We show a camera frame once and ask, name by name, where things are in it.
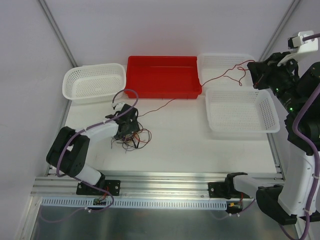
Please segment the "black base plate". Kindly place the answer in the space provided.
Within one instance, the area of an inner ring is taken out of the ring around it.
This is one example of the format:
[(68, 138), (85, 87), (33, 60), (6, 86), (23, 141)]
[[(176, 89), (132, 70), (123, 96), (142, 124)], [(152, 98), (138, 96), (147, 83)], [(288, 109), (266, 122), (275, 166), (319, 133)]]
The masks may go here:
[(120, 189), (121, 189), (121, 181), (106, 179), (101, 186), (95, 186), (95, 187), (88, 186), (82, 182), (77, 185), (76, 195), (79, 195), (79, 196), (103, 195), (105, 192), (101, 191), (100, 189), (108, 191), (113, 196), (119, 196)]
[(208, 194), (210, 198), (222, 198), (222, 199), (250, 199), (251, 197), (240, 191), (229, 189), (225, 182), (208, 182)]

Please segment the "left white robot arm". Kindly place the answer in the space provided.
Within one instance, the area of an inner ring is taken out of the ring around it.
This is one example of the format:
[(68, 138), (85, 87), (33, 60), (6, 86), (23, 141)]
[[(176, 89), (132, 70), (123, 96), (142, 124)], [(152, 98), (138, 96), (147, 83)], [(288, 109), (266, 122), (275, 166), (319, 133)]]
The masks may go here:
[(138, 109), (121, 103), (114, 114), (86, 129), (76, 131), (65, 126), (60, 129), (50, 147), (46, 162), (58, 172), (87, 183), (87, 188), (95, 195), (106, 189), (106, 177), (100, 171), (86, 164), (90, 146), (104, 139), (123, 139), (139, 130)]

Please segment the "aluminium mounting rail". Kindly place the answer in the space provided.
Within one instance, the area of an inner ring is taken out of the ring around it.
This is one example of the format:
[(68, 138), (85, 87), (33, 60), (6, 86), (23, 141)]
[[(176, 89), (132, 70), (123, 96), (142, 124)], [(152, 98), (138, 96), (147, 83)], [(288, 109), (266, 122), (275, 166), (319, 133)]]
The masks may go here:
[[(120, 198), (200, 200), (209, 199), (208, 183), (223, 182), (226, 173), (138, 172), (105, 170), (108, 180), (120, 181)], [(57, 177), (53, 171), (38, 176), (31, 196), (75, 197), (78, 182), (70, 177)]]

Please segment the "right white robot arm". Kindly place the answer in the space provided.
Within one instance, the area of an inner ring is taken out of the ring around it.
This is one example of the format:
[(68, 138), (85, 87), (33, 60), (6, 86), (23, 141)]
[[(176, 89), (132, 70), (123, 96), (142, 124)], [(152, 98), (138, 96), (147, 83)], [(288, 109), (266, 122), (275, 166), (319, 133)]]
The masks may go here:
[(276, 52), (262, 62), (249, 62), (253, 87), (270, 89), (287, 116), (290, 162), (285, 182), (261, 184), (244, 172), (230, 173), (224, 180), (222, 196), (243, 193), (254, 198), (259, 209), (281, 226), (293, 225), (298, 218), (317, 222), (316, 197), (320, 186), (320, 64), (313, 63), (299, 76), (298, 62), (281, 60), (289, 52)]

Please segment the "white near rectangular basket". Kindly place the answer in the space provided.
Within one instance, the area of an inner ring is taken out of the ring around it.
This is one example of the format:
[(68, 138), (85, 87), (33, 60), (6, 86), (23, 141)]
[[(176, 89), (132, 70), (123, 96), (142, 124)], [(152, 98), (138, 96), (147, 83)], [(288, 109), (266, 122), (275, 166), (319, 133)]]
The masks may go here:
[(215, 133), (271, 134), (280, 130), (267, 90), (212, 87), (205, 92), (205, 107), (208, 125)]

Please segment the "left aluminium frame post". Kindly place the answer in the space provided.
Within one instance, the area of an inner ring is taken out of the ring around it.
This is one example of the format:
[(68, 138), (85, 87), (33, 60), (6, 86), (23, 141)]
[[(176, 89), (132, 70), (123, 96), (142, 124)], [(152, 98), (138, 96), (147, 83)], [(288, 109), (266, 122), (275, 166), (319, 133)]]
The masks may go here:
[(43, 12), (48, 24), (50, 25), (54, 35), (57, 38), (58, 43), (60, 44), (60, 46), (62, 47), (62, 50), (66, 56), (66, 58), (68, 59), (69, 63), (71, 64), (71, 66), (73, 68), (78, 67), (78, 63), (75, 59), (75, 57), (73, 56), (67, 41), (65, 40), (55, 18), (54, 15), (52, 14), (47, 1), (46, 0), (37, 0), (37, 3), (39, 4), (41, 11)]

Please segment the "white far rectangular basket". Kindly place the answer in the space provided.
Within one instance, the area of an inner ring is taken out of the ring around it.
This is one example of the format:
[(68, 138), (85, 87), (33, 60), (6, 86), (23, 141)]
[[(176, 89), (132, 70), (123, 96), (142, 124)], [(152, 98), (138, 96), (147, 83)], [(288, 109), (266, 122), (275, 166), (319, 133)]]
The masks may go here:
[(249, 54), (201, 53), (196, 60), (200, 85), (204, 89), (217, 86), (251, 88), (253, 83), (247, 64), (254, 61)]

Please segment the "red plastic bin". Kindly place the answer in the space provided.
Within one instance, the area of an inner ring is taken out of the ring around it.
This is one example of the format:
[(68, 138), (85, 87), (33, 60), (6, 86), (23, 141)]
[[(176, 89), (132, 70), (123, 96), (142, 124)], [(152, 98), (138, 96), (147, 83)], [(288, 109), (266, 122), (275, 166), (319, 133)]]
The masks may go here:
[(197, 99), (202, 93), (195, 56), (129, 56), (126, 89), (141, 99)]

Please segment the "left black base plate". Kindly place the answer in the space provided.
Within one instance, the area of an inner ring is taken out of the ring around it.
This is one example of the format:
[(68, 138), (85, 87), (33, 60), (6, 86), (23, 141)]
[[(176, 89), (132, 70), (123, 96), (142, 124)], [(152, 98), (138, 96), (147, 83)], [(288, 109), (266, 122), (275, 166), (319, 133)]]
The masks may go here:
[(113, 196), (119, 196), (120, 189), (121, 189), (121, 181), (106, 179), (101, 186), (95, 186), (95, 187), (88, 186), (82, 182), (77, 185), (76, 195), (79, 195), (79, 196), (103, 195), (105, 192), (101, 191), (100, 189), (108, 191)]

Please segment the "right aluminium frame post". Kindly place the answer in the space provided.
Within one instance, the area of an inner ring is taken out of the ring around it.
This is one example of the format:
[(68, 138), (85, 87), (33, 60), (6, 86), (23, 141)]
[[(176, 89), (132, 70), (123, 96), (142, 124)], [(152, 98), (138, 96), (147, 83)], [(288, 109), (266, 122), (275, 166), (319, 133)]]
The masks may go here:
[(271, 55), (272, 49), (274, 48), (275, 44), (277, 43), (279, 37), (282, 34), (282, 31), (285, 29), (286, 25), (288, 24), (289, 20), (292, 18), (294, 13), (297, 11), (299, 6), (301, 5), (302, 0), (292, 0), (289, 4), (287, 10), (285, 11), (284, 15), (282, 16), (280, 22), (278, 23), (277, 27), (275, 28), (273, 34), (271, 35), (269, 41), (267, 42), (266, 47), (262, 51), (258, 61), (262, 62)]

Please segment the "white rectangular basket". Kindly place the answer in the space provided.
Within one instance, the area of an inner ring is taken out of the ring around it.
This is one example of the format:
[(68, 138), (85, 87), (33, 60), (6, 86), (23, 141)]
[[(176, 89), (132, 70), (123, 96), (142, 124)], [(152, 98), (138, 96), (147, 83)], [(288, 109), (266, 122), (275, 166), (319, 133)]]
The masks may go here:
[(249, 54), (201, 53), (196, 60), (200, 85), (204, 89), (217, 86), (251, 88), (253, 83), (247, 64), (254, 61)]
[(208, 125), (215, 133), (271, 134), (280, 130), (267, 90), (212, 87), (205, 92), (205, 107)]

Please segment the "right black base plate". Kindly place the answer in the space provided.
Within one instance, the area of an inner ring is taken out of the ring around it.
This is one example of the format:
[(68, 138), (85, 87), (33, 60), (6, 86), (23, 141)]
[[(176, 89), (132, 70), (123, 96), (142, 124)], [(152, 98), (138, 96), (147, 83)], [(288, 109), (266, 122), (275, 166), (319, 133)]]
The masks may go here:
[(225, 182), (208, 182), (208, 194), (210, 198), (222, 198), (222, 199), (250, 199), (251, 197), (240, 191), (229, 189)]

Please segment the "aluminium frame post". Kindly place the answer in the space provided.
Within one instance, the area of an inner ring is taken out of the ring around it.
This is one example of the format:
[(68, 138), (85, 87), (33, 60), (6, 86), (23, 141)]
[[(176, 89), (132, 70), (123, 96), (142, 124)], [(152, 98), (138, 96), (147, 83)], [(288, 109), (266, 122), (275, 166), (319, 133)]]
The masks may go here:
[(286, 25), (288, 24), (289, 20), (292, 18), (294, 13), (297, 11), (299, 6), (301, 5), (302, 0), (292, 0), (289, 4), (287, 10), (285, 11), (284, 15), (282, 16), (280, 22), (278, 23), (277, 27), (275, 28), (273, 34), (271, 35), (269, 41), (267, 42), (266, 47), (262, 51), (258, 61), (262, 62), (271, 55), (272, 49), (274, 48), (275, 44), (277, 43), (279, 37), (282, 34), (282, 31), (285, 29)]
[(71, 66), (73, 68), (78, 67), (78, 63), (75, 59), (75, 57), (73, 56), (67, 41), (65, 40), (55, 18), (54, 15), (52, 14), (47, 1), (46, 0), (37, 0), (37, 3), (39, 4), (41, 11), (43, 12), (48, 24), (50, 25), (54, 35), (57, 38), (58, 43), (60, 44), (60, 46), (62, 47), (62, 50), (66, 56), (66, 58), (68, 59), (69, 63), (71, 64)]

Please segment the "white oval perforated basket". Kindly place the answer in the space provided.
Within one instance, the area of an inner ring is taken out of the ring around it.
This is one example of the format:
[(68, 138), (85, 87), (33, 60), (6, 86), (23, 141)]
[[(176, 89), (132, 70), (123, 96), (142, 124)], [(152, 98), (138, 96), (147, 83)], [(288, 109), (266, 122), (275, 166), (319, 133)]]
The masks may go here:
[(62, 95), (75, 104), (111, 101), (126, 86), (126, 70), (118, 63), (70, 69), (63, 78)]

